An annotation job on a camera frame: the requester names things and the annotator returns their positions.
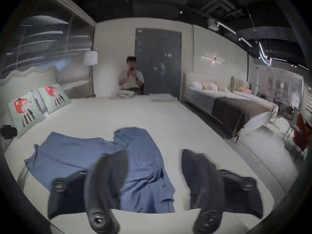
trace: upholstered headboard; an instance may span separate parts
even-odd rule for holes
[[[224,88],[227,88],[227,85],[224,84],[222,81],[220,81],[218,78],[213,76],[204,76],[198,73],[186,73],[185,74],[185,88],[188,88],[191,86],[192,82],[199,81],[199,82],[205,82],[205,83],[216,83],[218,85],[223,86]]]
[[[0,79],[0,116],[8,112],[8,103],[31,90],[58,83],[55,66],[31,67],[24,72],[14,70],[5,79]]]
[[[231,83],[230,83],[231,92],[235,91],[237,88],[249,89],[250,83],[248,83],[247,81],[236,79],[234,78],[234,76],[232,76]]]

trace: man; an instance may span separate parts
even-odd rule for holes
[[[127,58],[128,69],[120,73],[118,84],[121,89],[134,91],[136,95],[141,95],[141,89],[144,85],[142,72],[135,69],[136,57]]]

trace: ceiling duct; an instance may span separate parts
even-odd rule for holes
[[[219,30],[219,27],[217,26],[215,19],[209,18],[207,20],[207,22],[208,22],[208,29],[211,29],[213,31],[218,31]]]

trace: white t-shirt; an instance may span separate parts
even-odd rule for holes
[[[142,72],[139,70],[135,70],[135,74],[137,75],[138,79],[144,83],[144,78]],[[118,78],[118,83],[124,80],[127,77],[127,70],[124,70],[120,73]],[[130,76],[126,82],[120,86],[121,89],[129,89],[129,88],[139,88],[140,86],[136,83],[135,78]]]

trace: glass wall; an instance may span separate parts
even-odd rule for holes
[[[92,72],[83,65],[83,57],[92,49],[94,30],[57,0],[40,0],[33,15],[20,23],[2,57],[0,78],[13,70],[54,65],[70,98],[92,95]]]
[[[303,77],[279,68],[259,68],[258,96],[285,106],[298,108],[302,95]]]

